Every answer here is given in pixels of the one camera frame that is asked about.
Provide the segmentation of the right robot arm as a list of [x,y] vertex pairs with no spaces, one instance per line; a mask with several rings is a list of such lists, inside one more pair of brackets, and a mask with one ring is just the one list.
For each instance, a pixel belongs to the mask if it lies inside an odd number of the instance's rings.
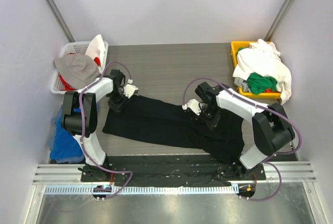
[[222,119],[222,110],[234,113],[251,124],[254,144],[239,157],[240,164],[235,166],[235,174],[239,179],[248,179],[257,165],[295,138],[284,108],[277,103],[259,103],[224,84],[211,87],[203,82],[197,86],[195,93],[201,100],[189,100],[183,107],[188,107],[207,124],[216,127]]

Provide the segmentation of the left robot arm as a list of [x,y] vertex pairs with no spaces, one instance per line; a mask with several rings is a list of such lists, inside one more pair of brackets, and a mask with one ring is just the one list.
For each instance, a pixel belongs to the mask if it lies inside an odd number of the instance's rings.
[[112,175],[96,134],[97,103],[108,97],[110,110],[119,114],[137,91],[131,78],[127,79],[120,70],[111,70],[84,88],[64,94],[61,127],[77,141],[84,154],[85,165],[80,169],[83,181],[104,182]]

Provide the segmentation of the black t shirt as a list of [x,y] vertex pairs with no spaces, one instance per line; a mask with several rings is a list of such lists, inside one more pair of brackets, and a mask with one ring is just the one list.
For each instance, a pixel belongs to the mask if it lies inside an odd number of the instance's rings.
[[221,110],[217,127],[196,119],[181,106],[133,96],[120,114],[108,112],[103,133],[171,147],[200,149],[223,163],[235,162],[244,148],[243,119]]

